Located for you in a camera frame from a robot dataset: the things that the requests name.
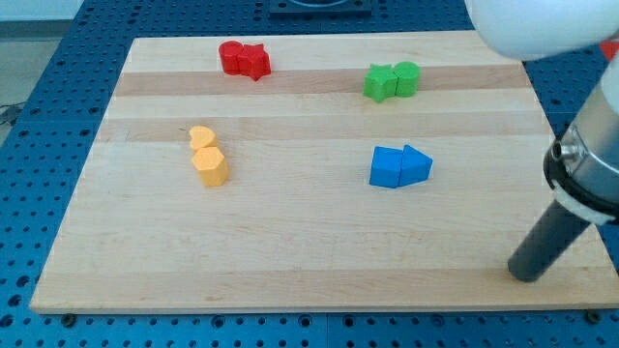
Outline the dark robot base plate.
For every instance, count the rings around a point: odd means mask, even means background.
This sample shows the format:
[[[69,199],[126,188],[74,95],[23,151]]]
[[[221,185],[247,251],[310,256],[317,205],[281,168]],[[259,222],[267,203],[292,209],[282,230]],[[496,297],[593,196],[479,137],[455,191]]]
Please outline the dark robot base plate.
[[[270,0],[269,17],[371,15],[371,0]]]

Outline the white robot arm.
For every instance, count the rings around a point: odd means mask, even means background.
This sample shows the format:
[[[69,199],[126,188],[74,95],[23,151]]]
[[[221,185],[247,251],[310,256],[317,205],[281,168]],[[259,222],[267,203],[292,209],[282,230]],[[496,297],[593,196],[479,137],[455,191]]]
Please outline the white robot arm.
[[[534,61],[618,34],[617,0],[470,0],[474,28],[502,56]],[[618,220],[618,61],[612,59],[568,129],[552,143],[544,172],[560,206],[595,224]]]

